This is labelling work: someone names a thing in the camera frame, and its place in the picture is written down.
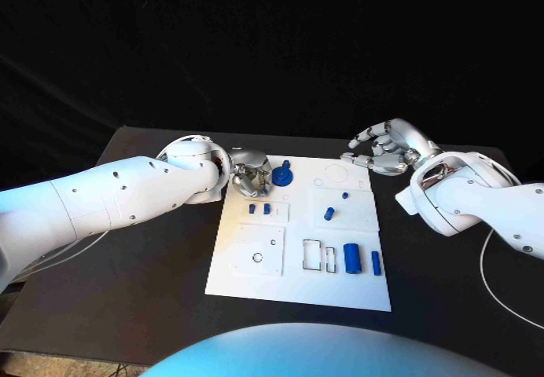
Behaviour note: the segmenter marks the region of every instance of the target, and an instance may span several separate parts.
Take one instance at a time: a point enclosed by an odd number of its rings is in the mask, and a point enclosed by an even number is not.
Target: white board
[[[373,274],[371,252],[381,254],[381,246],[368,170],[338,159],[269,159],[272,167],[291,161],[293,182],[286,187],[273,185],[269,197],[259,199],[244,197],[230,185],[205,293],[392,311],[384,266],[383,275]],[[269,215],[265,203],[272,204]],[[254,214],[250,204],[256,204]],[[331,221],[324,219],[328,207],[335,208]],[[272,238],[275,232],[283,232],[282,245],[280,239]],[[304,269],[305,240],[321,242],[319,271]],[[363,257],[363,273],[354,275],[347,273],[347,243],[360,245]],[[327,272],[327,262],[329,270],[335,262],[335,273]]]

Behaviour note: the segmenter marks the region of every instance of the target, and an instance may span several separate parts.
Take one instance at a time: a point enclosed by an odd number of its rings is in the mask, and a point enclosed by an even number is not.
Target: black tablecloth
[[[122,128],[99,163],[156,156],[190,131]],[[207,133],[224,148],[338,159],[345,140]],[[497,148],[480,151],[506,163]],[[29,279],[0,327],[0,349],[126,364],[155,364],[208,337],[257,324],[315,322],[386,331],[432,343],[516,375],[544,371],[544,332],[490,297],[478,259],[490,227],[454,237],[409,216],[394,194],[410,174],[371,174],[393,312],[204,294],[223,202],[185,205],[113,231],[67,263]],[[485,259],[490,285],[507,305],[544,322],[539,287],[544,262],[494,236]]]

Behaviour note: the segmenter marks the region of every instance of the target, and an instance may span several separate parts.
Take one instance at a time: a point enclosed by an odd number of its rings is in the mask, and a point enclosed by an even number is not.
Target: metallic robot hand
[[[383,175],[400,175],[407,171],[409,165],[418,169],[428,159],[442,153],[435,142],[403,119],[397,118],[368,127],[351,140],[350,148],[374,137],[374,156],[344,153],[341,160]]]

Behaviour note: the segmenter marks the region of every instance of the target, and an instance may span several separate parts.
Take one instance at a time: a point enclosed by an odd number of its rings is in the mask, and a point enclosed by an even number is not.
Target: table
[[[125,127],[100,163],[155,156],[195,131]],[[197,132],[224,148],[273,155],[338,158],[345,140]],[[497,148],[478,151],[506,163]],[[386,331],[432,343],[514,375],[544,361],[544,333],[497,304],[480,278],[485,224],[445,237],[394,200],[410,174],[371,174],[389,270],[393,312],[344,309],[204,294],[223,202],[185,205],[113,231],[67,263],[31,277],[0,327],[0,349],[125,364],[155,364],[208,337],[259,324],[315,322]],[[544,262],[513,251],[495,236],[485,259],[490,285],[507,305],[544,322],[537,287]]]

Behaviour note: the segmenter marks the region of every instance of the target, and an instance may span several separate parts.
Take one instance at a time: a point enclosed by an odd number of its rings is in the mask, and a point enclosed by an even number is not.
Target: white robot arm
[[[544,259],[544,184],[523,185],[480,153],[443,152],[403,119],[364,130],[350,147],[373,137],[376,156],[344,153],[341,159],[384,175],[415,167],[410,186],[396,196],[409,214],[419,213],[445,236],[484,220],[514,249]]]
[[[265,196],[270,170],[263,152],[237,149],[228,154],[208,137],[191,136],[174,141],[156,159],[125,159],[0,192],[0,292],[58,247],[136,225],[185,203],[221,200],[231,174],[243,195]]]

